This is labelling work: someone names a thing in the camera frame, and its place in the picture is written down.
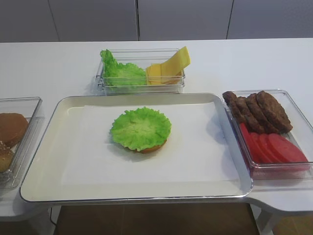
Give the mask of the clear bun container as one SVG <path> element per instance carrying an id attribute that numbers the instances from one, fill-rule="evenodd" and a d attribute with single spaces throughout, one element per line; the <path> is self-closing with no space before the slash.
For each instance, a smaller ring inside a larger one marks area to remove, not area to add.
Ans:
<path id="1" fill-rule="evenodd" d="M 0 100 L 0 113 L 18 113 L 28 122 L 23 138 L 13 147 L 12 162 L 9 168 L 0 173 L 0 188 L 14 189 L 22 180 L 26 159 L 32 156 L 32 148 L 44 120 L 41 109 L 42 99 L 39 97 L 4 98 Z"/>

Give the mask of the red tomato slice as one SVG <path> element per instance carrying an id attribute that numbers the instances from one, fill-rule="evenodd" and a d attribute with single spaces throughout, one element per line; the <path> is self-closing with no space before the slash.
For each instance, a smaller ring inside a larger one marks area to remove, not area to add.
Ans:
<path id="1" fill-rule="evenodd" d="M 250 152 L 251 159 L 256 164 L 260 164 L 261 161 L 260 161 L 257 149 L 256 149 L 255 145 L 252 143 L 252 139 L 251 139 L 250 134 L 249 134 L 249 132 L 248 132 L 248 130 L 246 128 L 245 123 L 240 123 L 239 127 L 240 127 L 240 130 L 241 130 L 242 134 L 243 134 L 243 138 L 244 138 L 244 140 L 246 142 L 247 148 L 248 148 L 248 150 Z"/>
<path id="2" fill-rule="evenodd" d="M 271 159 L 265 154 L 258 143 L 259 135 L 257 133 L 251 132 L 249 136 L 252 144 L 251 149 L 253 160 L 258 164 L 272 163 Z"/>
<path id="3" fill-rule="evenodd" d="M 278 134 L 268 135 L 268 146 L 270 150 L 284 162 L 308 162 L 308 159 L 298 147 Z"/>
<path id="4" fill-rule="evenodd" d="M 268 144 L 268 135 L 260 134 L 258 137 L 258 144 L 264 153 L 264 161 L 269 164 L 278 164 L 282 163 L 282 161 L 277 157 L 269 147 Z"/>

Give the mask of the upright yellow cheese slice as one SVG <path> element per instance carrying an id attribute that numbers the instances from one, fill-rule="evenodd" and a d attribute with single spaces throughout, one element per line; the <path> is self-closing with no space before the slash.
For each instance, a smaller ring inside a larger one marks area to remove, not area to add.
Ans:
<path id="1" fill-rule="evenodd" d="M 170 59 L 160 65 L 162 76 L 177 76 L 190 65 L 191 59 L 186 46 L 178 50 Z"/>

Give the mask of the green lettuce leaf on bun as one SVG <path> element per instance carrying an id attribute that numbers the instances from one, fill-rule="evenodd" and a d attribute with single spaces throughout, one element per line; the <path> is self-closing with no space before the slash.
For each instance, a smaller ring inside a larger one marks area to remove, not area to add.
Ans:
<path id="1" fill-rule="evenodd" d="M 171 134 L 169 118 L 148 107 L 125 110 L 112 123 L 112 140 L 130 150 L 143 150 L 161 145 Z"/>

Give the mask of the silver metal tray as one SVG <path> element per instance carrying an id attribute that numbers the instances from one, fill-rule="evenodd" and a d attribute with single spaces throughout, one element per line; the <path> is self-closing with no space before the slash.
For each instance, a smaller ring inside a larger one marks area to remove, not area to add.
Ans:
<path id="1" fill-rule="evenodd" d="M 172 130 L 159 150 L 141 154 L 112 141 L 114 120 L 149 107 Z M 169 203 L 235 200 L 253 181 L 242 138 L 222 100 L 209 93 L 70 96 L 56 106 L 22 182 L 28 202 Z"/>

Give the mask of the flat yellow cheese slice stack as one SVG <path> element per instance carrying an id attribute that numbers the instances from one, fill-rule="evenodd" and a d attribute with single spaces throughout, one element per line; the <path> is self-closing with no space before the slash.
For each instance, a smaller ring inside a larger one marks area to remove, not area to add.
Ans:
<path id="1" fill-rule="evenodd" d="M 182 72 L 175 76 L 161 75 L 161 64 L 152 64 L 146 68 L 146 80 L 148 85 L 174 85 L 180 82 Z"/>

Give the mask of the clear patty tomato container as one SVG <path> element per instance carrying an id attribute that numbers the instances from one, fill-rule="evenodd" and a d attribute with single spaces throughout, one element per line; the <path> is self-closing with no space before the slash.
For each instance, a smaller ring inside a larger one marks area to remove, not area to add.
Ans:
<path id="1" fill-rule="evenodd" d="M 291 96 L 284 90 L 264 90 L 276 98 L 288 115 L 292 130 L 278 135 L 286 138 L 298 147 L 308 159 L 304 163 L 287 163 L 283 160 L 278 164 L 256 164 L 250 156 L 239 123 L 232 115 L 231 110 L 225 103 L 225 109 L 232 129 L 235 133 L 243 159 L 248 167 L 252 179 L 275 180 L 275 179 L 311 179 L 313 177 L 313 127 L 295 104 Z M 247 98 L 252 93 L 260 91 L 232 91 L 237 97 Z"/>

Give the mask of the brown bun bottom half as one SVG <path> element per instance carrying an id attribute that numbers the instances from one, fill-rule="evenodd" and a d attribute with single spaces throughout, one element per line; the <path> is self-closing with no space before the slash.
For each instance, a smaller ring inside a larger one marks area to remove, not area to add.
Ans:
<path id="1" fill-rule="evenodd" d="M 24 136 L 27 119 L 18 113 L 0 114 L 0 140 L 8 147 L 15 146 Z"/>

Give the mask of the green lettuce leaf in container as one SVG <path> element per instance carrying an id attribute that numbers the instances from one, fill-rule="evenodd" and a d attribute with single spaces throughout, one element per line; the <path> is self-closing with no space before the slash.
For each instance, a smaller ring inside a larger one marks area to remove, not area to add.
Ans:
<path id="1" fill-rule="evenodd" d="M 134 63 L 119 63 L 108 49 L 102 50 L 102 76 L 109 86 L 141 86 L 146 85 L 145 70 Z"/>

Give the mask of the clear lettuce cheese container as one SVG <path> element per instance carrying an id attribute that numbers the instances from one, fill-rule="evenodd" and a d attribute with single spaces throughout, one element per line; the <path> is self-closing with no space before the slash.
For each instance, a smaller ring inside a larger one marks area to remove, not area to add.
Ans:
<path id="1" fill-rule="evenodd" d="M 134 63 L 146 72 L 146 68 L 152 64 L 161 64 L 170 59 L 177 51 L 177 48 L 162 49 L 109 49 L 114 58 L 119 63 Z M 105 95 L 122 94 L 180 94 L 185 86 L 185 73 L 182 70 L 180 82 L 174 85 L 141 85 L 141 86 L 109 86 L 102 76 L 103 62 L 100 57 L 100 65 L 97 71 L 96 79 L 98 88 Z"/>

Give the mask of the sesame bun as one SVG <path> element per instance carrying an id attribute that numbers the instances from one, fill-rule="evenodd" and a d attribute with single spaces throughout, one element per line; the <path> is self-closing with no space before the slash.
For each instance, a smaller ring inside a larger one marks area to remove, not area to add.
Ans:
<path id="1" fill-rule="evenodd" d="M 0 172 L 3 173 L 5 172 L 11 162 L 12 162 L 12 158 L 13 158 L 13 152 L 11 151 L 11 149 L 1 149 L 0 150 Z"/>
<path id="2" fill-rule="evenodd" d="M 11 149 L 3 141 L 0 141 L 0 154 L 7 154 L 10 151 Z"/>

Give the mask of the bottom bun on tray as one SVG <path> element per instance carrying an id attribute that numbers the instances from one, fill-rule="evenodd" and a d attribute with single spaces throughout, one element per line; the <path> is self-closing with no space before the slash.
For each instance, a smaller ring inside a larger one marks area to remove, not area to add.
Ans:
<path id="1" fill-rule="evenodd" d="M 136 152 L 136 153 L 142 153 L 142 154 L 151 153 L 151 152 L 157 151 L 158 149 L 160 149 L 161 147 L 163 147 L 166 142 L 167 142 L 167 140 L 165 140 L 164 143 L 161 144 L 161 145 L 155 145 L 155 146 L 153 146 L 153 147 L 151 147 L 151 148 L 146 148 L 146 149 L 143 149 L 143 150 L 140 150 L 140 151 L 134 150 L 134 152 Z"/>

